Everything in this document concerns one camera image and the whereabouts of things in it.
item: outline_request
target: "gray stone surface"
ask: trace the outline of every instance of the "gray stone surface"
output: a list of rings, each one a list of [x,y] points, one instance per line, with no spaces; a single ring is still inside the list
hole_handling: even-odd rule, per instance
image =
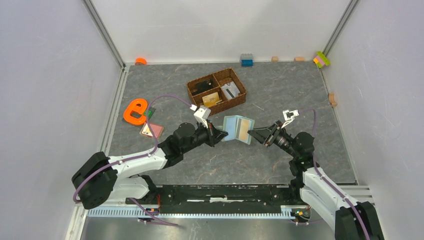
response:
[[[168,64],[131,66],[121,101],[109,155],[144,151],[153,139],[140,135],[141,127],[123,120],[124,110],[136,98],[148,102],[162,94],[177,95],[190,102],[186,83],[225,68],[233,68],[247,90],[246,102],[211,116],[215,126],[224,116],[241,115],[255,120],[255,127],[282,120],[282,111],[317,109],[317,161],[336,183],[355,182],[334,112],[330,107],[321,73],[313,62],[257,62],[253,67],[239,63]],[[183,122],[196,123],[185,104],[169,97],[157,100],[151,123],[164,126],[159,142]],[[313,113],[305,113],[289,124],[287,132],[312,132]],[[148,172],[155,184],[287,184],[293,179],[290,155],[276,146],[266,148],[254,139],[250,145],[238,140],[202,145],[184,155],[177,165]]]

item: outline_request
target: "white panel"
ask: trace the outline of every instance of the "white panel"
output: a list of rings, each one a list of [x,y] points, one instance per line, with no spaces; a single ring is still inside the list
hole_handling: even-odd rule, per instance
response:
[[[422,0],[360,1],[324,70],[386,239],[423,237],[423,9]]]
[[[120,69],[80,0],[0,3],[0,239],[64,239]]]
[[[312,59],[349,0],[93,0],[124,61]]]

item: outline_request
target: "orange wooden block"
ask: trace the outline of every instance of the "orange wooden block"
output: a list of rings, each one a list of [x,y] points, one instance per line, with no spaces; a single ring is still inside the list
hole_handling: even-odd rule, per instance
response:
[[[328,100],[333,108],[337,106],[337,102],[334,100],[334,92],[328,94]]]
[[[146,116],[144,115],[148,107],[147,101],[143,98],[137,98],[133,100],[123,112],[123,119],[128,123],[141,126],[146,122]],[[140,117],[134,117],[133,114],[137,113]]]
[[[294,60],[296,62],[304,62],[305,61],[305,58],[303,56],[297,56],[297,57],[294,58]]]
[[[147,64],[147,61],[142,57],[139,57],[135,60],[135,65],[146,65],[146,64]]]

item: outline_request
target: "wooden block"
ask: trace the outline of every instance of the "wooden block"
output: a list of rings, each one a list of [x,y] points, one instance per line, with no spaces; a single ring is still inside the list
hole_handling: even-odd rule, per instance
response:
[[[330,101],[331,106],[334,108],[337,106],[337,102],[334,100],[334,92],[328,94],[328,100]]]
[[[294,61],[296,61],[296,62],[304,62],[305,61],[305,58],[303,56],[297,56],[297,57],[294,58]]]

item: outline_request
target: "robotic arm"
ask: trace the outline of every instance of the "robotic arm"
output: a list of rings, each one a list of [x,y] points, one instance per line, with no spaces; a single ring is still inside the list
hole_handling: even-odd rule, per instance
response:
[[[335,239],[364,239],[361,225],[366,228],[370,239],[384,239],[374,206],[348,195],[314,162],[314,137],[307,132],[300,132],[294,138],[287,134],[284,127],[298,115],[297,110],[285,110],[284,123],[278,120],[271,126],[249,130],[248,133],[266,147],[275,144],[293,157],[289,162],[290,171],[295,176],[290,182],[292,197],[314,208],[333,230]]]
[[[228,133],[216,129],[207,120],[210,112],[210,109],[201,106],[194,113],[197,129],[191,123],[180,124],[172,135],[157,145],[154,153],[152,153],[153,147],[124,156],[108,157],[102,151],[93,154],[72,177],[75,189],[99,169],[116,161],[119,161],[119,164],[101,170],[80,189],[78,195],[84,208],[96,208],[107,200],[141,199],[156,187],[149,177],[138,176],[138,174],[172,167],[183,160],[185,153],[202,144],[214,147]]]

